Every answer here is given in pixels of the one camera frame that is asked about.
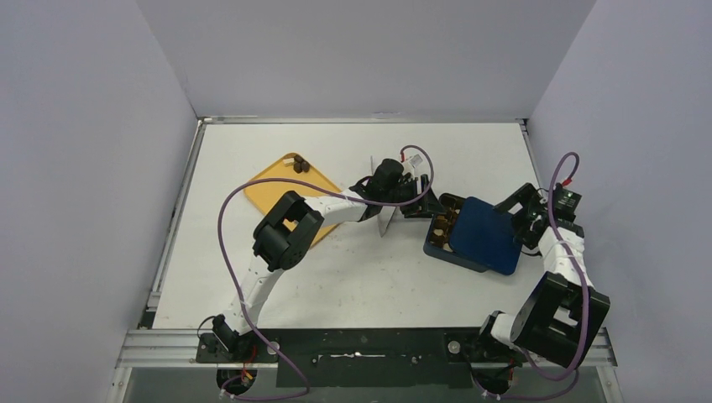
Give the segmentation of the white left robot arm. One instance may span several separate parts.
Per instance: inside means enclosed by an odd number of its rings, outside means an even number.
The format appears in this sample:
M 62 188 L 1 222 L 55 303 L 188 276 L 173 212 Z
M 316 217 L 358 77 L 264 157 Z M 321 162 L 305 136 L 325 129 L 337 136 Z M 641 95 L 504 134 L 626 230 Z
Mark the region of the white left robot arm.
M 416 158 L 384 159 L 371 175 L 346 191 L 311 185 L 318 196 L 286 191 L 253 232 L 253 259 L 243 275 L 228 268 L 237 295 L 212 321 L 218 350 L 232 361 L 244 359 L 257 335 L 259 314 L 278 279 L 306 256 L 319 231 L 345 222 L 363 222 L 393 207 L 406 218 L 432 218 L 446 209 L 432 191 L 429 174 L 416 175 Z

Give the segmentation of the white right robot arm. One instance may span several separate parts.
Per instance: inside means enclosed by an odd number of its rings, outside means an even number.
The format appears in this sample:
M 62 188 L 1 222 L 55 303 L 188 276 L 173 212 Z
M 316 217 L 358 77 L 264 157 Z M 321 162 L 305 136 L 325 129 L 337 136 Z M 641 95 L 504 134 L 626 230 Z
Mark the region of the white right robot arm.
M 584 229 L 575 223 L 581 196 L 557 183 L 544 197 L 526 183 L 495 205 L 520 210 L 511 224 L 515 239 L 542 256 L 544 274 L 516 314 L 493 311 L 475 336 L 474 351 L 491 360 L 528 352 L 564 368 L 578 367 L 610 309 L 586 273 Z

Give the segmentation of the blue box lid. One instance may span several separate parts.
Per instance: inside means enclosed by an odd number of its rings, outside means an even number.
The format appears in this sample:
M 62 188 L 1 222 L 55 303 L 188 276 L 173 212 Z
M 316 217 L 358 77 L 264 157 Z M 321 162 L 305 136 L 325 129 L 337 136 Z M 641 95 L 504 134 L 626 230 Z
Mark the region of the blue box lid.
M 453 262 L 480 273 L 513 275 L 521 243 L 516 240 L 511 219 L 511 213 L 496 212 L 486 201 L 466 198 L 448 238 Z

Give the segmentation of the blue chocolate box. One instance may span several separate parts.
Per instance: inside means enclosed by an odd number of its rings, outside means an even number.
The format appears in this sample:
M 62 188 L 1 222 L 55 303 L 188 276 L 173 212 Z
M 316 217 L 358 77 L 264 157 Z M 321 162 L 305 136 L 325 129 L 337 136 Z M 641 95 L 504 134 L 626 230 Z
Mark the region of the blue chocolate box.
M 459 209 L 455 208 L 447 209 L 444 214 L 439 214 L 432 218 L 423 244 L 423 252 L 434 259 L 455 264 L 474 272 L 484 273 L 488 270 L 484 265 L 456 253 L 450 246 L 450 235 L 458 220 L 458 215 Z

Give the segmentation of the metal tweezers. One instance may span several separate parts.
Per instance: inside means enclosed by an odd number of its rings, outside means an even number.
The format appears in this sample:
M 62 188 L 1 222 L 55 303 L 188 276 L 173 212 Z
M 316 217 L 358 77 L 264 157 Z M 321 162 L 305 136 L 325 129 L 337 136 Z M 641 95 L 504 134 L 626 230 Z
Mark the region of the metal tweezers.
M 373 175 L 379 166 L 379 161 L 373 156 L 370 156 L 370 170 Z M 378 223 L 379 235 L 383 238 L 387 232 L 390 222 L 396 213 L 395 207 L 382 207 L 379 214 L 376 216 Z

